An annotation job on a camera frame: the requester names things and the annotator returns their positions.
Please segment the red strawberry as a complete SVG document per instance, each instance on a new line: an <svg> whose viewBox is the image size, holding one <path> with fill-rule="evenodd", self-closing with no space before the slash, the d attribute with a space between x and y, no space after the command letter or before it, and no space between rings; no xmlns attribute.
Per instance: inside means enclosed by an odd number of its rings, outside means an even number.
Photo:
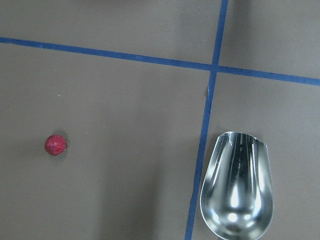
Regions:
<svg viewBox="0 0 320 240"><path fill-rule="evenodd" d="M50 135L44 143L45 151L52 156L58 156L62 154L67 148L67 139L60 134Z"/></svg>

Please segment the silver metal scoop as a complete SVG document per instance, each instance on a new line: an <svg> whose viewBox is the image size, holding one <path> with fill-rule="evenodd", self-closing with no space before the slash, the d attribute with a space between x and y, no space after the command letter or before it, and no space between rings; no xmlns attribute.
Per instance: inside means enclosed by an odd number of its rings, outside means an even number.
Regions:
<svg viewBox="0 0 320 240"><path fill-rule="evenodd" d="M268 147L235 131L215 143L200 193L206 226L222 240L258 240L268 230L274 193Z"/></svg>

